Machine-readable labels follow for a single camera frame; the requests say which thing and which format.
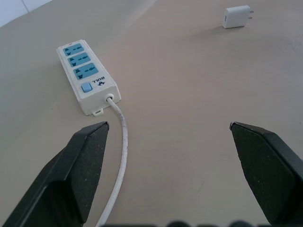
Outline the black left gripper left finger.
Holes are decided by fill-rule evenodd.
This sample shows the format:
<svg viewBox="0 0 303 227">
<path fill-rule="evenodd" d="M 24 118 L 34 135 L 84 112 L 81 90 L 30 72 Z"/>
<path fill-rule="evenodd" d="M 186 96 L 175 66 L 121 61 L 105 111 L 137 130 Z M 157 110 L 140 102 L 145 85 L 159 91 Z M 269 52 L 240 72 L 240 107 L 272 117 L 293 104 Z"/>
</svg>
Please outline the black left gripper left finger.
<svg viewBox="0 0 303 227">
<path fill-rule="evenodd" d="M 98 187 L 108 131 L 108 122 L 99 122 L 74 133 L 43 167 L 4 226 L 83 226 Z"/>
</svg>

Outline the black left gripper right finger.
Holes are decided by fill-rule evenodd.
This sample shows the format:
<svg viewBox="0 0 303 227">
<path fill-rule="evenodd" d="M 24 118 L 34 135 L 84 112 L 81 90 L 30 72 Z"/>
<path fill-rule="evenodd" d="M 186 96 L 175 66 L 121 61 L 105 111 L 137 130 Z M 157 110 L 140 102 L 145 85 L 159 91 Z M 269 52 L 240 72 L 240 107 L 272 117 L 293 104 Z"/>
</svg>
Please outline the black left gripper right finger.
<svg viewBox="0 0 303 227">
<path fill-rule="evenodd" d="M 274 132 L 232 122 L 245 179 L 272 226 L 303 225 L 303 161 Z"/>
</svg>

